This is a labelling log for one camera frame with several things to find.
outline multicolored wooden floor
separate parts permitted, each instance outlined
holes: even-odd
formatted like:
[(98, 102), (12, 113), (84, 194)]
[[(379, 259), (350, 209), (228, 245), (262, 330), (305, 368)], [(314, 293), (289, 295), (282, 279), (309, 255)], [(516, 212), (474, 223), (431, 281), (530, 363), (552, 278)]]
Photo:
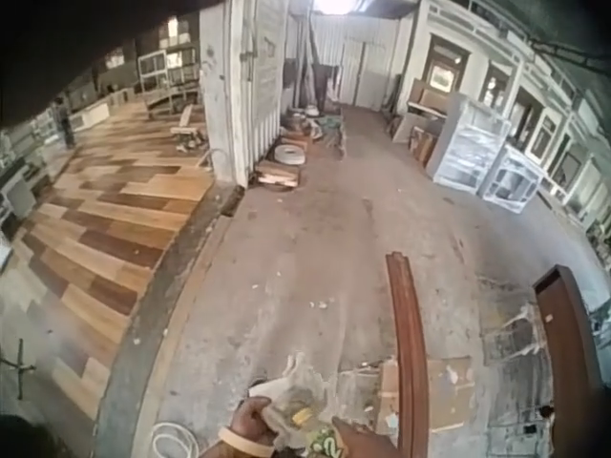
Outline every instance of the multicolored wooden floor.
[(86, 134), (0, 277), (0, 343), (94, 423), (117, 347), (165, 250), (213, 183), (170, 126), (127, 105)]

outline parquet flooring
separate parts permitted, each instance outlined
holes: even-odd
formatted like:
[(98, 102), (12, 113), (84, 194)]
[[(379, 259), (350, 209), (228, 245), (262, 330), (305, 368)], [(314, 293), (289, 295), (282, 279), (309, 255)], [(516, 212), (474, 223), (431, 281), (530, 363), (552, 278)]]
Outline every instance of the parquet flooring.
[(198, 157), (176, 151), (174, 124), (135, 104), (84, 135), (0, 276), (3, 353), (15, 359), (23, 338), (36, 376), (92, 424), (138, 299), (213, 182)]

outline white cable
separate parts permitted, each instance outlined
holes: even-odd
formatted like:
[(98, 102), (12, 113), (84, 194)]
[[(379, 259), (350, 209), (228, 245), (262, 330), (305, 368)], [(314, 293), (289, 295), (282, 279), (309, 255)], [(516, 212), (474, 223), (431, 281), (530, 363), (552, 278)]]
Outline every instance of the white cable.
[[(159, 432), (160, 429), (166, 428), (167, 432)], [(178, 445), (184, 451), (185, 458), (200, 458), (200, 445), (198, 444), (195, 435), (186, 427), (176, 423), (163, 422), (157, 423), (152, 431), (153, 441), (151, 447), (157, 458), (176, 458), (162, 454), (158, 449), (158, 441), (167, 440)]]

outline bracelet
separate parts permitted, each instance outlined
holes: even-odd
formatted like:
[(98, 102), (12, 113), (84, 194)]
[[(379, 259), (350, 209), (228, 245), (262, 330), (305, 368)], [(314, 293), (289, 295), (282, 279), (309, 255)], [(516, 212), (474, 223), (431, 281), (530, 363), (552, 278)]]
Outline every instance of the bracelet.
[(255, 458), (269, 458), (274, 452), (274, 447), (257, 444), (242, 436), (236, 434), (228, 427), (224, 427), (219, 431), (219, 439), (231, 446), (235, 450), (239, 450)]

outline hand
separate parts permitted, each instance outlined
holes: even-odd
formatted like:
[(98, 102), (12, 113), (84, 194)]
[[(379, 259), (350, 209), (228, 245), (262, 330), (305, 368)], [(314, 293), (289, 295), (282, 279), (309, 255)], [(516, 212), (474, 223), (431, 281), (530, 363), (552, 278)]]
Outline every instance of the hand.
[(333, 418), (333, 425), (340, 433), (350, 458), (403, 458), (386, 436), (366, 427), (353, 427), (339, 418)]
[(274, 442), (275, 434), (269, 429), (261, 416), (261, 411), (269, 406), (270, 403), (270, 399), (262, 396), (246, 398), (233, 414), (229, 428), (244, 439), (265, 446), (271, 446)]

